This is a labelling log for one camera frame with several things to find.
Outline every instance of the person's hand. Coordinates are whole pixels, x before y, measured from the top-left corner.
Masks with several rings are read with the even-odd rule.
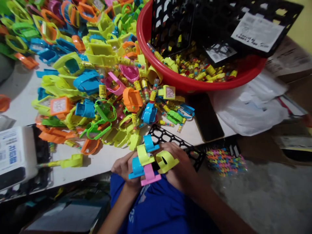
[[[126,156],[115,161],[111,168],[112,173],[120,175],[126,182],[126,185],[134,190],[141,189],[141,177],[129,179],[129,174],[132,173],[132,159],[137,157],[137,152],[130,152]]]
[[[155,155],[162,150],[168,151],[179,160],[179,163],[166,173],[168,182],[182,193],[191,196],[198,181],[198,175],[188,155],[174,142],[160,144],[160,149]]]

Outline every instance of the white plastic bag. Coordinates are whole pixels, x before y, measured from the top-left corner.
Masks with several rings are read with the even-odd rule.
[[[247,85],[214,93],[214,110],[236,133],[253,136],[288,117],[277,100],[263,103]]]
[[[271,72],[263,69],[261,73],[248,83],[254,94],[263,102],[268,102],[287,91],[287,85]]]

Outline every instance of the black plastic crate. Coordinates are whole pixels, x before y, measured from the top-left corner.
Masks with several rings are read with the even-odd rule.
[[[206,157],[205,151],[199,150],[199,148],[185,142],[181,138],[173,135],[156,124],[151,127],[148,134],[152,136],[152,140],[155,145],[165,142],[175,142],[188,154],[196,171],[198,171],[201,167],[202,162]]]
[[[151,44],[164,57],[179,53],[191,43],[194,0],[153,0]]]
[[[237,52],[248,51],[265,58],[273,55],[303,9],[300,4],[284,0],[197,0],[196,3],[193,36],[205,48],[228,43]],[[285,27],[270,51],[231,38],[245,12]]]

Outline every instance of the table surface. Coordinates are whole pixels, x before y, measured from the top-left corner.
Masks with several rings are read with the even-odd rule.
[[[53,68],[40,62],[37,70],[30,71],[17,61],[13,74],[0,87],[0,94],[7,95],[11,98],[10,108],[3,114],[16,121],[14,126],[25,126],[34,123],[37,110],[31,106],[31,101],[37,99],[37,89],[41,86],[41,78],[37,77],[36,71],[43,71],[43,69]],[[219,117],[218,119],[225,137],[235,134]],[[185,123],[181,133],[177,132],[177,125],[174,128],[167,126],[162,127],[192,145],[204,143],[194,119]],[[149,126],[145,126],[141,130],[141,134],[145,135],[149,131],[149,128]],[[96,155],[88,156],[89,159],[86,160],[88,165],[84,167],[54,167],[51,175],[52,184],[50,184],[47,189],[110,171],[116,159],[123,157],[129,152],[129,147],[115,148],[111,145],[104,145]],[[53,161],[68,159],[75,153],[79,153],[79,150],[67,145],[58,145],[56,153],[52,155],[52,159]]]

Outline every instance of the smartphone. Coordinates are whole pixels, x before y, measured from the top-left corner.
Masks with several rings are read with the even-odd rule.
[[[187,104],[195,109],[195,121],[205,142],[224,137],[223,129],[207,93],[188,96]]]

